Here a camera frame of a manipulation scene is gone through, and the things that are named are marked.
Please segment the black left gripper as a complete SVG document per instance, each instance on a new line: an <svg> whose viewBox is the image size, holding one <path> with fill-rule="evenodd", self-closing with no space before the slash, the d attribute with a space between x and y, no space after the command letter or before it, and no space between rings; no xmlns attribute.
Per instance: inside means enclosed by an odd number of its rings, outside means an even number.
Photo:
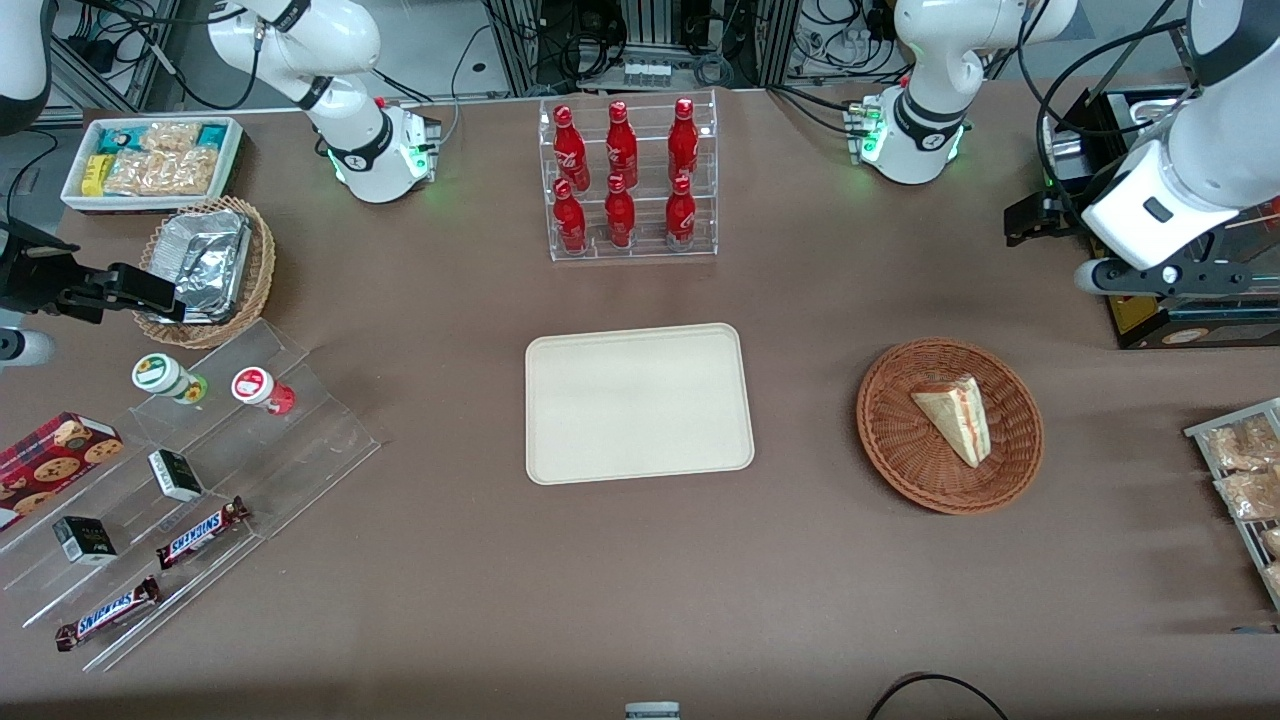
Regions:
<svg viewBox="0 0 1280 720"><path fill-rule="evenodd" d="M1042 192L1041 199L1023 199L1005 208L1005 242L1016 247L1039 237L1088 238L1091 231L1076 209L1074 197Z"/></svg>

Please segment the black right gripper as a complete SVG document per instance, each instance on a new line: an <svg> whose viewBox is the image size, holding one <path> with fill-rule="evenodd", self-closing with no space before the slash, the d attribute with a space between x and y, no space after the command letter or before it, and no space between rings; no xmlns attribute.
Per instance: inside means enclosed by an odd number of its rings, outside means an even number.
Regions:
<svg viewBox="0 0 1280 720"><path fill-rule="evenodd" d="M166 322L186 320L186 305L174 283L124 263L108 268L105 291L97 272L76 260L81 247L24 222L4 222L1 255L3 309L35 315L69 316L100 323L108 306L148 313Z"/></svg>

